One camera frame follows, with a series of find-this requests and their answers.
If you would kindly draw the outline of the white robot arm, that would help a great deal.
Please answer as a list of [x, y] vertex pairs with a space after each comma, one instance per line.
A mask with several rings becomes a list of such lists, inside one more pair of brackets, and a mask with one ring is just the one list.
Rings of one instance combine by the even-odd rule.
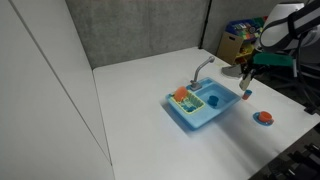
[[281, 51], [309, 46], [319, 39], [320, 0], [308, 4], [284, 2], [269, 14], [258, 38], [257, 54], [242, 68], [243, 78], [257, 72], [257, 66], [292, 66], [291, 57]]

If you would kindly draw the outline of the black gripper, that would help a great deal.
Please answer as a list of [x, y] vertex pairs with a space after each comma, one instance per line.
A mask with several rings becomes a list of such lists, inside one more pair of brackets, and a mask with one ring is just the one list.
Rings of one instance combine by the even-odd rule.
[[248, 65], [244, 70], [244, 77], [247, 77], [248, 75], [250, 75], [251, 77], [260, 75], [263, 72], [265, 72], [266, 69], [267, 67], [265, 65], [260, 65], [260, 64]]

